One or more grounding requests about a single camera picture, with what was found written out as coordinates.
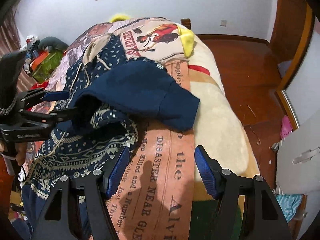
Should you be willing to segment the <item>person left hand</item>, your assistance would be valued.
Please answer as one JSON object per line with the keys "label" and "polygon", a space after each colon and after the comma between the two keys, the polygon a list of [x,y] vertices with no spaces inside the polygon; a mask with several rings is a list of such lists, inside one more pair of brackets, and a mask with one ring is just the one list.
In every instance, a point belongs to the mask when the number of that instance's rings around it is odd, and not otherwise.
{"label": "person left hand", "polygon": [[[15,150],[14,153],[16,153],[15,155],[15,160],[17,161],[19,166],[22,166],[25,163],[25,156],[26,156],[26,152],[27,152],[27,142],[21,142],[21,143],[16,143],[15,144]],[[1,141],[1,153],[7,155],[9,152],[7,145],[5,144],[4,141]]]}

